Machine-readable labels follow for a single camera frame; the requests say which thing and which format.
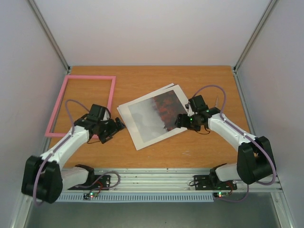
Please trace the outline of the landscape photo print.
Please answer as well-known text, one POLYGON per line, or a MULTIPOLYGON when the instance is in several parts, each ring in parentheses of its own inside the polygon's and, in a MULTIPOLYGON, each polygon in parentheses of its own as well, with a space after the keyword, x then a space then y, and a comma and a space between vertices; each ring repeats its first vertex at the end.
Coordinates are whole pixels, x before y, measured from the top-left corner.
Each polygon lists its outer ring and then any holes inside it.
POLYGON ((188 99, 179 85, 169 84, 117 107, 136 150, 186 131, 175 125, 179 114, 187 115, 188 99))

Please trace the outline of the pink photo frame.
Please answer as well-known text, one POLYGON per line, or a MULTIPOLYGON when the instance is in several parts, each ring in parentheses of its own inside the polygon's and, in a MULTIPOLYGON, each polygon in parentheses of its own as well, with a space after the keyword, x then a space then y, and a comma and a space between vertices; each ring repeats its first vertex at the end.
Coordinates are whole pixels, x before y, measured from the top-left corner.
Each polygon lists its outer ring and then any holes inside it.
POLYGON ((53 132, 51 132, 51 130, 52 130, 52 127, 55 125, 55 118, 59 112, 68 81, 72 80, 72 79, 75 79, 75 80, 80 80, 80 79, 110 80, 111 87, 110 87, 110 92, 109 92, 108 101, 107 101, 107 108, 109 109, 109 111, 111 110, 113 96, 114 96, 114 87, 115 87, 115 83, 116 83, 116 76, 66 75, 63 80, 62 86, 60 88, 57 100, 55 102, 51 117, 49 119, 49 122, 48 122, 48 125, 46 128, 46 132, 45 132, 45 137, 60 138, 60 137, 64 137, 66 135, 65 133, 53 133, 53 132))

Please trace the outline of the clear plastic screwdriver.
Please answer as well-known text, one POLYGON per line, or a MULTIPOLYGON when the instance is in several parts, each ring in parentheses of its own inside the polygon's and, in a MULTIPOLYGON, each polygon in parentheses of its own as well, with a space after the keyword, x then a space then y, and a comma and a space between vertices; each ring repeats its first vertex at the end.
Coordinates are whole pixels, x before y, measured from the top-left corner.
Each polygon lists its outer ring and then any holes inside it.
POLYGON ((216 101, 215 101, 215 107, 218 108, 219 106, 219 96, 216 97, 216 101))

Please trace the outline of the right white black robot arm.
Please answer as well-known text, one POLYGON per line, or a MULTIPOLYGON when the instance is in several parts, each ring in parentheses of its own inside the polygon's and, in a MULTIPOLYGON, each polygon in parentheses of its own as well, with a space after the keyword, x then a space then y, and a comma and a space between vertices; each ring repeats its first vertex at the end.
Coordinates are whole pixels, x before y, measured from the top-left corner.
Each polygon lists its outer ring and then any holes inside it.
POLYGON ((208 107, 201 95, 191 98, 186 105, 188 113, 179 114, 175 121, 178 128, 200 132, 201 128, 213 131, 228 142, 237 152, 236 164, 222 164, 210 169, 212 187, 221 188, 226 181, 241 180, 245 184, 262 184, 262 179, 272 176, 276 180, 276 165, 270 141, 247 133, 231 122, 217 107, 208 107))

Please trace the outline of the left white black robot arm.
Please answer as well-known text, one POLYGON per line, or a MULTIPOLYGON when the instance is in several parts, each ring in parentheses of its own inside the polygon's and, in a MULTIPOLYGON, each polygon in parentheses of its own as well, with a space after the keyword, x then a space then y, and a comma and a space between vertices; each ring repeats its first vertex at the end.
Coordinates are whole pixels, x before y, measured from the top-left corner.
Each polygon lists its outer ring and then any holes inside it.
POLYGON ((111 118, 108 108, 93 104, 88 113, 72 121, 71 129, 55 146, 26 160, 21 192, 34 203, 54 203, 63 190, 93 188, 99 181, 93 168, 79 164, 64 171, 65 163, 94 135, 104 144, 124 128, 119 118, 111 118))

